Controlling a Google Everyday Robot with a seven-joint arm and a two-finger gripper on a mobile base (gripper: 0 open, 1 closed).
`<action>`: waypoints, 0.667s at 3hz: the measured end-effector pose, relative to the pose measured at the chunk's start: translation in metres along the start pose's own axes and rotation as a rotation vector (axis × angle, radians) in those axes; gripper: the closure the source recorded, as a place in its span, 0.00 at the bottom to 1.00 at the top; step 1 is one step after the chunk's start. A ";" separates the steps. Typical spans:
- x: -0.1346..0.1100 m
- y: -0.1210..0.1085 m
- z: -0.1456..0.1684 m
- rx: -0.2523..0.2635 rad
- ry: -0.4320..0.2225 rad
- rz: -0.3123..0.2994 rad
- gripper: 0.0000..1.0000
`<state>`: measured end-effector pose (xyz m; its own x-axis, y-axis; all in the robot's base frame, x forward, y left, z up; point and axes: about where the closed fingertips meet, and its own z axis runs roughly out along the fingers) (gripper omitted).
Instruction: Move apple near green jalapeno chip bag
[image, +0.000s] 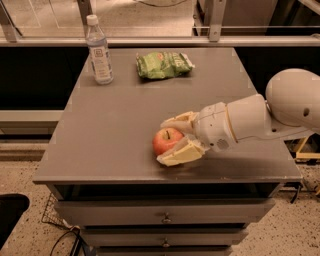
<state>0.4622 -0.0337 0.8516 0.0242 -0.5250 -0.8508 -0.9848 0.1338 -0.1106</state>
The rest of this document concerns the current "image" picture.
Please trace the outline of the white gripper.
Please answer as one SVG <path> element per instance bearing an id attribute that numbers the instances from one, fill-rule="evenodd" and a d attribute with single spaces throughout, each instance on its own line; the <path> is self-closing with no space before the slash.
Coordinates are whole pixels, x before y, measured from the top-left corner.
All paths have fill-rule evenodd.
<path id="1" fill-rule="evenodd" d="M 174 128 L 182 133 L 195 134 L 195 140 L 182 138 L 172 149 L 157 157 L 165 166 L 176 166 L 198 160 L 210 149 L 221 152 L 237 144 L 231 128 L 227 105 L 223 102 L 203 108 L 199 113 L 189 111 L 169 118 L 161 128 Z"/>

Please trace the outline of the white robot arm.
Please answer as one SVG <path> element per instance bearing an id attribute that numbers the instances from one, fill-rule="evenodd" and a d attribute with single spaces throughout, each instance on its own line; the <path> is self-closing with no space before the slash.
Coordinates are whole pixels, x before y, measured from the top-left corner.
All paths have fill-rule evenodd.
<path id="1" fill-rule="evenodd" d="M 157 161 L 166 166 L 198 160 L 251 140 L 296 139 L 320 133 L 320 76 L 304 69 L 274 75 L 265 93 L 165 120 L 184 137 Z"/>

